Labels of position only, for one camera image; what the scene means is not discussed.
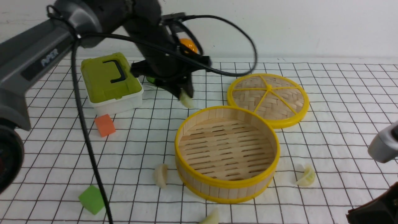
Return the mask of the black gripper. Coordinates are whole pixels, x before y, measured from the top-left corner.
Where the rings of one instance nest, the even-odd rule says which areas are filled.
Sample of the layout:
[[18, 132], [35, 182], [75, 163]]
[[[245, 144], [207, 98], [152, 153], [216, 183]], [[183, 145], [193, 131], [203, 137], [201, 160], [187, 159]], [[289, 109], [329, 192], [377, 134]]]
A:
[[147, 57], [143, 61], [131, 64], [134, 77], [145, 76], [155, 79], [155, 85], [171, 93], [177, 100], [181, 99], [182, 91], [194, 97], [192, 73], [200, 70], [172, 56]]

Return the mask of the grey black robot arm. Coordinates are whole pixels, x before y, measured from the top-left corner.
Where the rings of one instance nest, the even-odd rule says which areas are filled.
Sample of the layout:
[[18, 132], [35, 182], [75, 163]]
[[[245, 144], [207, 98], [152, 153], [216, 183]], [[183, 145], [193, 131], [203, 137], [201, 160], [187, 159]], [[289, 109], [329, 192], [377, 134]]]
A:
[[31, 129], [25, 94], [71, 52], [77, 35], [112, 34], [124, 27], [145, 58], [132, 65], [133, 75], [157, 78], [173, 95], [180, 87], [192, 97], [190, 75], [211, 65], [209, 56], [183, 52], [161, 24], [157, 0], [57, 0], [52, 8], [48, 20], [1, 43], [1, 192], [24, 161], [15, 129]]

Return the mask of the second grey robot arm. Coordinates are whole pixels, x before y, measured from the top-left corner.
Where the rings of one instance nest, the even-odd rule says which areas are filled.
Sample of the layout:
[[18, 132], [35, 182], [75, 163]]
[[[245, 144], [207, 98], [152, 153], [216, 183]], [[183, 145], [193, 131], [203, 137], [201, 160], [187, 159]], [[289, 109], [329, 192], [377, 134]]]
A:
[[[387, 163], [398, 156], [398, 122], [381, 130], [367, 150], [377, 162]], [[346, 215], [349, 224], [397, 224], [398, 183], [395, 182], [376, 199], [351, 210]]]

